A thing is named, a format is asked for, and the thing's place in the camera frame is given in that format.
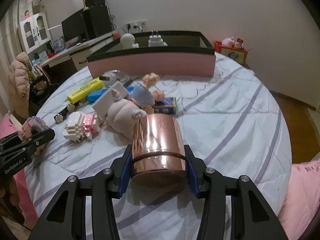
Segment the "white astronaut figurine silver visor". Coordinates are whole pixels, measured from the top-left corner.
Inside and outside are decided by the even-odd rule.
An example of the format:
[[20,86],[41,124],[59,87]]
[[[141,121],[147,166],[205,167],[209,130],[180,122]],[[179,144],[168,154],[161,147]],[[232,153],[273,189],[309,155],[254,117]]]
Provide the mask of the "white astronaut figurine silver visor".
[[135,37],[130,33],[122,35],[120,37],[120,43],[123,46],[123,49],[139,48],[139,44],[136,43]]

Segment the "red printed storage crate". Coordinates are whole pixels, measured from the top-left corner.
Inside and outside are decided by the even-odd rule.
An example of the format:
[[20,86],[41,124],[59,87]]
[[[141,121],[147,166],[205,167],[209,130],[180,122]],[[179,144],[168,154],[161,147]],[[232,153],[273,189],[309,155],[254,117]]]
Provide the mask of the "red printed storage crate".
[[245,49],[224,47],[221,41],[214,41],[214,48],[217,53],[220,53],[241,65],[246,63],[248,51]]

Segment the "small blue gold box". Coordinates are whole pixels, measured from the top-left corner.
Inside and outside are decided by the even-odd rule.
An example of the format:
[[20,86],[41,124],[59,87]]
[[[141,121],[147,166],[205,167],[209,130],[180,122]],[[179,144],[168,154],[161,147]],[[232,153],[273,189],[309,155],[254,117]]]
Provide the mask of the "small blue gold box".
[[176,98],[166,97],[159,102],[155,102],[153,109],[155,113],[175,115],[176,114]]

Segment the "black rhinestone hair clip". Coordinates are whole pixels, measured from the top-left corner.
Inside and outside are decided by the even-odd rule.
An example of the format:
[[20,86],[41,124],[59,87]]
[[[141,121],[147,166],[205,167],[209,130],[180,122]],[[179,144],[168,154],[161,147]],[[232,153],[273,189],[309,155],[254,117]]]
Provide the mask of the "black rhinestone hair clip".
[[63,122],[71,113],[78,110],[80,107],[84,106],[87,103],[86,99],[81,99],[78,102],[75,103],[68,103],[68,105],[61,110],[59,113],[57,113],[56,116],[54,116],[54,121],[59,124]]

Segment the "pink puffer jacket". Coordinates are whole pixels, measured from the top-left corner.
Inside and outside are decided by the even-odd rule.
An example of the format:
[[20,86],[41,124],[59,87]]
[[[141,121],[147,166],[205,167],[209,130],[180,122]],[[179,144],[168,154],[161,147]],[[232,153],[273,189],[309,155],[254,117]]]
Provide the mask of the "pink puffer jacket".
[[9,66],[8,84],[11,104],[18,116],[29,117],[29,57],[26,52],[19,53]]

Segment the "white pink block kitty figure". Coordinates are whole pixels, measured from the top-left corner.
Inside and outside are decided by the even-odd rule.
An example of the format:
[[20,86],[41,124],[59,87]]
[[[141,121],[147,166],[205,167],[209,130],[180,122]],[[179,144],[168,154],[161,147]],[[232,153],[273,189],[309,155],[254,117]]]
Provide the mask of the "white pink block kitty figure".
[[93,135],[100,131],[100,118],[97,113],[85,114],[77,111],[70,114],[63,130],[63,137],[73,142],[84,139],[91,140]]

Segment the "white power adapter plug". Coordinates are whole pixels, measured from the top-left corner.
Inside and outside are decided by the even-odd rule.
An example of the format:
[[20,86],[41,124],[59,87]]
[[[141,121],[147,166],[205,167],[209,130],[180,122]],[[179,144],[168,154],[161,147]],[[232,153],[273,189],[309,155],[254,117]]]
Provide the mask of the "white power adapter plug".
[[148,47],[166,47],[168,44],[163,40],[158,31],[154,34],[153,31],[149,36]]

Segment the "clear glass bottle with cork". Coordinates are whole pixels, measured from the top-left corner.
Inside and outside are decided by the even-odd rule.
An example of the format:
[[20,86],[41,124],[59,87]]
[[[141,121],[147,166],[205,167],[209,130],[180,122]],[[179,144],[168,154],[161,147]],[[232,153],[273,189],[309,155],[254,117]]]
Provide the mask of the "clear glass bottle with cork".
[[106,87],[112,86],[116,81],[119,81],[122,84],[127,83],[130,77],[119,70],[110,70],[108,72],[104,72],[99,79],[104,83]]

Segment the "pale pink pig doll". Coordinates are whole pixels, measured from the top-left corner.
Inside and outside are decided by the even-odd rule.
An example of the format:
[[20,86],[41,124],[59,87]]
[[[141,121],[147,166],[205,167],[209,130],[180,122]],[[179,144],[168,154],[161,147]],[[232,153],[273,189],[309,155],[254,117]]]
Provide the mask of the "pale pink pig doll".
[[105,124],[128,140],[132,140],[133,129],[138,120],[153,114],[155,103],[164,99],[163,91],[150,91],[159,80],[159,75],[155,73],[146,74],[134,85],[127,98],[122,97],[116,89],[112,89],[113,102],[108,109]]

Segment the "pink building block figure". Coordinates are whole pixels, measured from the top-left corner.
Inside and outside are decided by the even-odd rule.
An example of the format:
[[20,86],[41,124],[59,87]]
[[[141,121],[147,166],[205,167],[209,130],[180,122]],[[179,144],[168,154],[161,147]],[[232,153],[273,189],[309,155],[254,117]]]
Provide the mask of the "pink building block figure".
[[38,116],[31,116],[24,122],[21,129],[18,131],[18,137],[25,142],[33,135],[39,134],[48,128],[49,127],[43,119]]

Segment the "white glass door cabinet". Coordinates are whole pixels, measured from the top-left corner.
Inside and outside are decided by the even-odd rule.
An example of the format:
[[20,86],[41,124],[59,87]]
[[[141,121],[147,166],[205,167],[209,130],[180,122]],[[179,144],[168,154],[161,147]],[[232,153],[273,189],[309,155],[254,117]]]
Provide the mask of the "white glass door cabinet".
[[30,54],[51,40],[45,12],[35,14],[19,23],[18,35],[23,51]]

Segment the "white wall power strip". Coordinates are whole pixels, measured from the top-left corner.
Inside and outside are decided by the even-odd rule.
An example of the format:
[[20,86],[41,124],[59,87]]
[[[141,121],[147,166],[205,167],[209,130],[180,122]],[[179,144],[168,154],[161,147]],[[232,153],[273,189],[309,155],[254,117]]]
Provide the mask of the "white wall power strip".
[[127,22],[122,26],[123,31],[129,33],[132,31],[143,32],[146,26],[146,20],[137,20],[132,22]]

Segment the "white desk with drawers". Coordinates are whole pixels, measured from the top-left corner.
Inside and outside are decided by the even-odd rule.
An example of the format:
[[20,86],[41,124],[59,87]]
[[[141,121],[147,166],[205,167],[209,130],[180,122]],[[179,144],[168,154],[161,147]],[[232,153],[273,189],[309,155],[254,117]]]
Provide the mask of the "white desk with drawers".
[[63,62],[72,60],[74,57],[84,58],[85,61],[81,62],[82,64],[84,64],[86,63],[86,57],[92,55],[99,49],[112,42],[114,40],[114,34],[115,32],[106,33],[92,40],[85,41],[79,45],[64,49],[63,51],[57,53],[46,61],[42,61],[40,63],[40,66],[49,66],[51,68]]

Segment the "rose gold metal tin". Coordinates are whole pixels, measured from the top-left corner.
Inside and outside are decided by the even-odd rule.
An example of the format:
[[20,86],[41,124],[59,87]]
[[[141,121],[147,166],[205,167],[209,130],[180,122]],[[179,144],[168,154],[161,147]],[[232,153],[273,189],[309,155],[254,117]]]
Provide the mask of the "rose gold metal tin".
[[139,119],[132,137],[132,180],[166,187],[186,178],[186,157],[178,121],[156,113]]

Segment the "white rectangular box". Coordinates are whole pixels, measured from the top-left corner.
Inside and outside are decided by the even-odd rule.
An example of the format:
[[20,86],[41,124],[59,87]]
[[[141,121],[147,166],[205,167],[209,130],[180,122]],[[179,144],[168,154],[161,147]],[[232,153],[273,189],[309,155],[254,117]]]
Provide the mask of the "white rectangular box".
[[105,117],[108,113],[110,106],[113,103],[112,89],[117,90],[122,98],[127,98],[129,93],[126,88],[119,82],[116,81],[95,103],[92,108],[101,118]]

